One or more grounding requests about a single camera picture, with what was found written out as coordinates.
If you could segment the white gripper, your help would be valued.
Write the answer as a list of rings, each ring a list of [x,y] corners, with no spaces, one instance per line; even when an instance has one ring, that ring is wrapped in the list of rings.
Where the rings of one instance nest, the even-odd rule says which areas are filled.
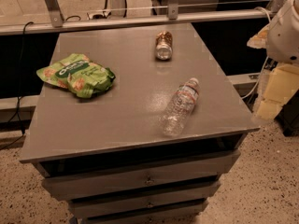
[[[299,0],[287,0],[269,25],[251,37],[247,46],[265,49],[278,62],[269,73],[261,102],[254,110],[258,119],[274,119],[299,90]]]

